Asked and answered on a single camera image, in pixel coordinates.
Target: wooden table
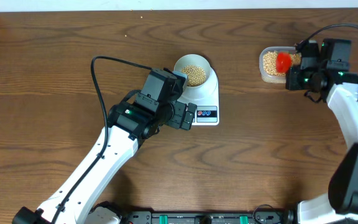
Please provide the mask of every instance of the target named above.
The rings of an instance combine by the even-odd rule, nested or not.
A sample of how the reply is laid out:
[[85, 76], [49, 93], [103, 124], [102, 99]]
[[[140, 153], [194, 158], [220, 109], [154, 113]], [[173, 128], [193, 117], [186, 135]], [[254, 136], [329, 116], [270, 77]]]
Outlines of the wooden table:
[[[262, 81], [259, 54], [320, 27], [358, 23], [358, 9], [0, 13], [0, 223], [36, 209], [82, 161], [103, 127], [95, 55], [173, 68], [204, 55], [217, 71], [221, 123], [147, 140], [99, 198], [124, 208], [244, 211], [286, 207], [328, 189], [346, 145], [326, 104]], [[318, 36], [353, 39], [358, 31]], [[107, 107], [148, 73], [100, 61]]]

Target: red object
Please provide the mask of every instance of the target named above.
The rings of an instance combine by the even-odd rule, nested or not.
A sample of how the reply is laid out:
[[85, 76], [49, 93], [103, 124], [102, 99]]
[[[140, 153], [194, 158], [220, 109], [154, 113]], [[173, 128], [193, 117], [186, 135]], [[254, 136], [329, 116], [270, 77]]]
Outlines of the red object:
[[287, 53], [278, 53], [276, 59], [276, 70], [280, 73], [286, 73], [292, 64], [291, 56]]

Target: container of beans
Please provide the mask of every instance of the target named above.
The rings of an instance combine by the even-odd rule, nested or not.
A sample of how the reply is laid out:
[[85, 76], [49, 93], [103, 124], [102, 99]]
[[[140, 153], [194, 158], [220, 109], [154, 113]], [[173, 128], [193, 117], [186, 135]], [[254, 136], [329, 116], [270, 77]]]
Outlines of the container of beans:
[[259, 57], [259, 70], [262, 80], [269, 83], [285, 83], [285, 73], [276, 71], [276, 59], [280, 52], [290, 54], [292, 65], [301, 63], [301, 55], [294, 47], [268, 47], [262, 51]]
[[196, 54], [181, 57], [176, 62], [173, 70], [187, 75], [187, 88], [200, 88], [211, 74], [209, 62], [204, 57]]

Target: white wall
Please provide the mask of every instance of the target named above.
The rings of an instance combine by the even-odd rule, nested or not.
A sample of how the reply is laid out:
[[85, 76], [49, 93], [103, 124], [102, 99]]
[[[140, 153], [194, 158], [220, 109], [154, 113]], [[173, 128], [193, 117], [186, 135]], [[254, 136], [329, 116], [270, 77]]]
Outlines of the white wall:
[[358, 7], [358, 0], [0, 0], [0, 12]]

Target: white scale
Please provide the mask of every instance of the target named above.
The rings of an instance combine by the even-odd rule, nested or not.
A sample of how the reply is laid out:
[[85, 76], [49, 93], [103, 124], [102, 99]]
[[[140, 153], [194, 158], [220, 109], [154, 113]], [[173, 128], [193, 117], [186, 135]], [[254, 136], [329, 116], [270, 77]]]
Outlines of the white scale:
[[202, 60], [205, 60], [210, 70], [210, 73], [206, 76], [206, 81], [200, 86], [187, 86], [178, 101], [197, 105], [193, 125], [215, 126], [219, 124], [219, 82], [215, 71], [210, 67], [208, 61], [199, 55], [183, 56], [175, 65], [174, 73], [184, 76], [183, 73], [178, 71], [186, 65], [198, 65], [204, 70], [208, 70], [201, 66], [203, 65]]

